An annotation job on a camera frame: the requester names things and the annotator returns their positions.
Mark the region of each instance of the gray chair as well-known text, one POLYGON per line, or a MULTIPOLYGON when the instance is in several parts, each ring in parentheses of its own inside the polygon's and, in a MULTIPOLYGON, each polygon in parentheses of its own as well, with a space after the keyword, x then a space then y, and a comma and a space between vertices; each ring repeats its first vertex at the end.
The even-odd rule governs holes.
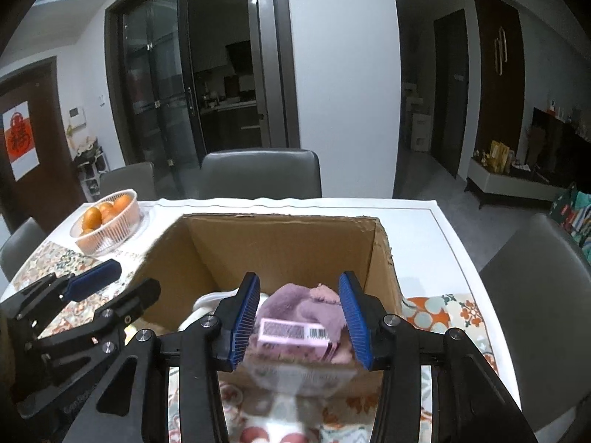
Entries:
POLYGON ((46 237, 45 232, 32 218, 26 220, 10 235, 0 248, 0 268, 8 281, 14 278, 23 263, 46 237))
POLYGON ((537 431, 591 392, 591 265, 570 235, 537 214, 481 278, 509 346, 523 413, 537 431))
POLYGON ((199 198, 321 198, 314 152, 296 149, 229 150, 208 154, 199 198))
POLYGON ((158 199, 154 183, 154 164, 142 162, 123 166, 100 176, 100 195, 107 196, 123 189, 133 189, 139 201, 158 199))

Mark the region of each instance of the place mat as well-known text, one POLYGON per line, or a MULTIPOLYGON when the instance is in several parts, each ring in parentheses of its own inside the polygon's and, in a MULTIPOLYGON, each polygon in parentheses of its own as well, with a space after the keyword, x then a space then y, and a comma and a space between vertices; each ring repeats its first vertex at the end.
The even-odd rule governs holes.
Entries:
MULTIPOLYGON (((59 278, 64 275, 80 275, 90 268, 95 267, 101 261, 64 248, 57 243, 47 241, 39 246, 27 260, 24 266, 15 275, 12 285, 16 291, 26 288, 45 275, 55 273, 59 278)), ((47 325, 40 338, 48 337, 70 328, 79 327, 92 321, 95 310, 119 295, 129 284, 134 276, 133 271, 122 275, 116 282, 97 291, 87 299, 77 302, 70 302, 66 307, 47 325)))
MULTIPOLYGON (((496 371, 486 327, 470 294, 405 299, 403 316, 416 328, 445 333, 457 327, 477 345, 496 371)), ((421 371, 419 443, 431 442, 431 368, 421 371)), ((377 394, 364 398, 303 398, 221 383, 226 426, 232 443, 368 443, 378 406, 377 394)), ((168 383, 168 436, 180 442, 178 368, 168 383)))

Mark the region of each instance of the kitchen counter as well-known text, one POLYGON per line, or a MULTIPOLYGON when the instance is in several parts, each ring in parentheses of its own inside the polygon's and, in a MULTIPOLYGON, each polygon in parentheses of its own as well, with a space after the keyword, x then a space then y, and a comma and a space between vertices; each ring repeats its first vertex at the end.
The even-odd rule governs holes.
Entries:
POLYGON ((237 110, 240 108, 248 108, 248 107, 252 107, 252 106, 256 106, 256 100, 250 100, 249 102, 221 104, 218 106, 214 106, 213 108, 205 108, 203 110, 199 110, 199 114, 206 115, 209 113, 213 113, 214 111, 237 110))

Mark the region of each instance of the floor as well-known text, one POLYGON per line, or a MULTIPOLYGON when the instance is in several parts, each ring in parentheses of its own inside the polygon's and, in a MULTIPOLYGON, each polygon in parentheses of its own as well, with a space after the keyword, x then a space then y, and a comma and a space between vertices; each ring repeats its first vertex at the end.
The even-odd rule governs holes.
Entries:
POLYGON ((461 178, 453 178, 431 155, 398 149, 394 198, 436 200, 480 271, 540 210, 496 205, 478 210, 478 200, 464 192, 465 184, 461 178))

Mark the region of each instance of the white table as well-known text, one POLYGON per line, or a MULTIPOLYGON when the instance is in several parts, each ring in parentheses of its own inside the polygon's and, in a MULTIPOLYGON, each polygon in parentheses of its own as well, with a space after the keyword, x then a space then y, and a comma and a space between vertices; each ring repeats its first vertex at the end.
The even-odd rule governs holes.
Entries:
MULTIPOLYGON (((405 296, 437 296, 471 292, 484 318, 501 380, 518 405, 519 392, 509 349, 499 320, 480 276, 435 201, 391 199, 322 198, 257 200, 210 199, 141 202, 144 214, 138 231, 116 251, 123 270, 133 258, 143 254, 152 243, 183 214, 247 213, 314 216, 376 217, 380 219, 392 248, 392 260, 405 296)), ((89 204, 82 205, 49 236, 48 240, 79 251, 69 232, 89 204)), ((108 260, 110 254, 99 257, 108 260)), ((13 294, 12 285, 1 300, 13 294)))

